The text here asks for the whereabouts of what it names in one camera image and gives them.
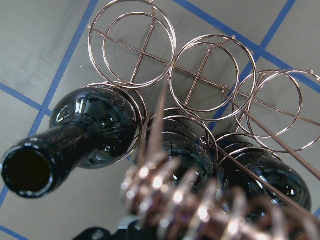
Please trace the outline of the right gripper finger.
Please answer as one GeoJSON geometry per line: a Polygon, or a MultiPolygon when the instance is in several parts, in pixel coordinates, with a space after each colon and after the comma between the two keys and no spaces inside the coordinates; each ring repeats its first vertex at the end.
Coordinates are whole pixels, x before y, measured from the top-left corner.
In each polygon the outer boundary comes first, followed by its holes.
{"type": "Polygon", "coordinates": [[[107,229],[91,227],[74,238],[74,240],[142,240],[143,233],[135,227],[139,218],[127,216],[118,223],[117,231],[111,234],[107,229]]]}

